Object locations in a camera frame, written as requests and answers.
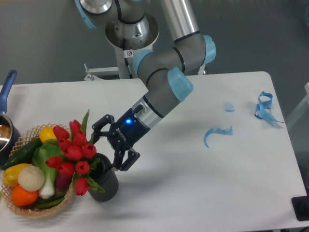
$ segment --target blue plastic strip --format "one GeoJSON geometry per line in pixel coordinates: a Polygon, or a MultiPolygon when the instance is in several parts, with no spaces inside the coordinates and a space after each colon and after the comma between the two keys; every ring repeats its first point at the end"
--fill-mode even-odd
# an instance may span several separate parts
{"type": "Polygon", "coordinates": [[[207,144],[207,137],[211,134],[211,133],[219,133],[219,134],[226,134],[226,135],[232,135],[233,133],[233,127],[231,126],[230,128],[228,129],[221,129],[220,127],[216,127],[216,128],[211,128],[209,129],[205,136],[204,136],[204,144],[206,145],[206,147],[209,148],[208,144],[207,144]]]}
{"type": "Polygon", "coordinates": [[[189,79],[176,67],[168,71],[168,81],[171,90],[180,102],[183,102],[194,89],[189,79]]]}
{"type": "Polygon", "coordinates": [[[278,121],[277,119],[275,119],[275,117],[269,113],[266,109],[270,110],[270,106],[272,104],[272,94],[271,93],[266,93],[266,92],[261,92],[259,97],[258,97],[258,101],[259,103],[256,105],[256,110],[255,110],[255,113],[254,113],[254,116],[258,119],[262,119],[262,120],[265,120],[265,121],[273,121],[273,122],[280,122],[278,121]],[[261,98],[262,96],[266,96],[269,98],[268,101],[264,101],[262,102],[261,101],[261,98]]]}
{"type": "Polygon", "coordinates": [[[79,14],[81,15],[83,21],[85,22],[86,26],[91,29],[91,28],[96,28],[95,25],[93,25],[93,23],[89,20],[89,18],[86,16],[85,12],[83,11],[80,3],[79,3],[79,0],[75,0],[75,4],[77,6],[77,9],[79,11],[79,14]]]}

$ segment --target blue light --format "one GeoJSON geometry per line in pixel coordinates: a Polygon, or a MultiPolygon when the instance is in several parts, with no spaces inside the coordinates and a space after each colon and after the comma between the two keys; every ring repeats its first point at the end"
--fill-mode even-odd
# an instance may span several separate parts
{"type": "Polygon", "coordinates": [[[127,123],[127,124],[132,124],[132,119],[131,119],[131,118],[128,118],[128,119],[126,120],[126,123],[127,123]]]}

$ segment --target white table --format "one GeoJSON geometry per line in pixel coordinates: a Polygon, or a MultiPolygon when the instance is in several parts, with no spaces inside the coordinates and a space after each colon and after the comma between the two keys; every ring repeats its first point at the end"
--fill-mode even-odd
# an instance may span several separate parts
{"type": "MultiPolygon", "coordinates": [[[[141,158],[117,172],[119,191],[97,203],[73,197],[55,216],[29,220],[2,201],[1,231],[242,232],[308,226],[297,221],[291,198],[306,194],[285,124],[253,114],[261,91],[274,95],[272,113],[283,120],[270,76],[249,72],[191,76],[195,91],[134,148],[141,158]],[[225,112],[231,101],[235,112],[225,112]],[[234,135],[212,134],[212,127],[234,135]]],[[[13,86],[8,116],[21,133],[37,125],[105,114],[118,119],[147,89],[138,79],[13,86]]],[[[101,139],[100,152],[113,158],[101,139]]]]}

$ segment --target blue pot handle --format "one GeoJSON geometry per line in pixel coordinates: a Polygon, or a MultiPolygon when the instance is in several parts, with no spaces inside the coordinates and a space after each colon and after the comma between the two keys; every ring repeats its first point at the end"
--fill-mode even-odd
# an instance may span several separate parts
{"type": "Polygon", "coordinates": [[[6,113],[6,102],[16,76],[17,76],[16,70],[10,70],[8,76],[6,77],[4,85],[0,92],[0,113],[2,112],[6,113]]]}

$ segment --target red tulip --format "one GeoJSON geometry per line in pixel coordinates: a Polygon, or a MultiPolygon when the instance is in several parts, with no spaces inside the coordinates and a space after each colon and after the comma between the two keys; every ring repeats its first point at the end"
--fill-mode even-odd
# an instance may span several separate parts
{"type": "Polygon", "coordinates": [[[78,178],[75,183],[75,194],[84,196],[86,192],[89,190],[90,186],[86,180],[86,178],[78,178]]]}
{"type": "Polygon", "coordinates": [[[75,171],[77,174],[85,175],[90,170],[90,165],[86,161],[79,161],[75,165],[75,171]]]}
{"type": "Polygon", "coordinates": [[[66,176],[73,176],[74,175],[74,164],[72,163],[63,163],[57,167],[57,170],[60,174],[66,176]]]}
{"type": "Polygon", "coordinates": [[[67,139],[60,139],[58,146],[59,146],[61,151],[63,151],[64,153],[67,153],[69,146],[72,146],[72,142],[70,140],[67,140],[67,139]]]}
{"type": "Polygon", "coordinates": [[[64,156],[70,160],[80,160],[83,156],[82,148],[80,146],[69,146],[64,156]]]}
{"type": "Polygon", "coordinates": [[[83,155],[86,158],[92,158],[97,153],[97,149],[93,144],[83,146],[83,155]]]}
{"type": "Polygon", "coordinates": [[[66,140],[70,136],[70,134],[65,129],[63,129],[62,127],[60,127],[58,125],[53,128],[53,132],[54,132],[56,138],[58,139],[58,141],[60,139],[66,140]]]}
{"type": "Polygon", "coordinates": [[[70,122],[69,125],[74,134],[77,134],[81,130],[81,124],[77,120],[70,122]]]}
{"type": "Polygon", "coordinates": [[[84,146],[87,143],[86,134],[83,131],[79,131],[74,135],[73,145],[75,146],[84,146]]]}
{"type": "Polygon", "coordinates": [[[57,168],[63,163],[61,156],[53,156],[49,158],[46,162],[46,165],[50,168],[57,168]]]}

